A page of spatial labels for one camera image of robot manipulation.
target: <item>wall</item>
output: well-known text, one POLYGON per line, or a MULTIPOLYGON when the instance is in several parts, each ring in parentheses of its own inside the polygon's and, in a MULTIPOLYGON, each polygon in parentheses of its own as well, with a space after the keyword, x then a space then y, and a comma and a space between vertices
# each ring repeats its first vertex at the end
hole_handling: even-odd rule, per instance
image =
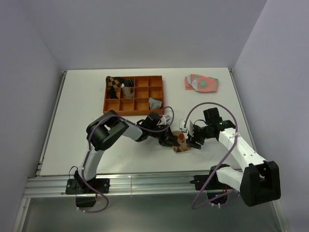
POLYGON ((0 1, 0 230, 38 165, 61 72, 17 0, 0 1))
POLYGON ((281 169, 293 231, 308 231, 309 1, 268 0, 234 70, 261 155, 281 169))
POLYGON ((233 67, 266 0, 20 0, 66 69, 233 67))

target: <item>black and white striped cloth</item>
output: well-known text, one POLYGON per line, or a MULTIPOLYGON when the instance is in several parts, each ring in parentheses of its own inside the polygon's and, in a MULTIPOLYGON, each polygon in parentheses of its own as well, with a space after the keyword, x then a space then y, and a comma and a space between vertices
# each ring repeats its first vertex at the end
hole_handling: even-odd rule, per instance
POLYGON ((126 80, 121 84, 121 87, 134 87, 134 80, 126 80))

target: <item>black cable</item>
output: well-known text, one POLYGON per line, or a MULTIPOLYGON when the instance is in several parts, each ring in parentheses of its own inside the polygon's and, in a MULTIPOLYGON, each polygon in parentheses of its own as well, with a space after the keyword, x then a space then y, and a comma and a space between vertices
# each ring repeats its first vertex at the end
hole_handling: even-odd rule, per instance
POLYGON ((202 121, 202 122, 204 122, 204 123, 207 125, 206 121, 203 120, 203 119, 198 119, 198 120, 196 120, 196 121, 193 123, 193 125, 195 125, 195 123, 198 122, 198 121, 202 121))
POLYGON ((70 180, 70 172, 71 172, 71 170, 72 170, 73 168, 76 168, 76 170, 78 170, 78 167, 76 167, 76 166, 72 166, 72 167, 70 168, 70 170, 69 170, 69 180, 70 180))

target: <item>gray floor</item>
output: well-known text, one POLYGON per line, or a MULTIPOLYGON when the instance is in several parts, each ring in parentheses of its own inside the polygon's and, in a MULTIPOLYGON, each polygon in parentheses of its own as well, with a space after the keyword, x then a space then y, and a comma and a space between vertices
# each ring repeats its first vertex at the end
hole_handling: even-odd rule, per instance
MULTIPOLYGON (((191 210, 195 194, 112 196, 102 213, 76 211, 75 198, 32 199, 23 232, 279 232, 271 203, 240 197, 221 209, 191 210)), ((105 202, 100 200, 95 209, 105 202)))

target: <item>wooden box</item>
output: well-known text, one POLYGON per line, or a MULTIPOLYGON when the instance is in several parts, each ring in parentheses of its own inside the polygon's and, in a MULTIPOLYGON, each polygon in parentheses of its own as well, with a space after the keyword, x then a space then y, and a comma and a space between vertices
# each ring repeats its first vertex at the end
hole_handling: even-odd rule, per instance
POLYGON ((118 99, 110 99, 110 89, 105 88, 103 113, 116 111, 120 116, 148 115, 151 112, 160 114, 164 109, 162 76, 121 76, 124 80, 134 80, 134 98, 125 98, 121 88, 115 88, 118 99), (149 98, 162 101, 160 109, 149 108, 149 98))

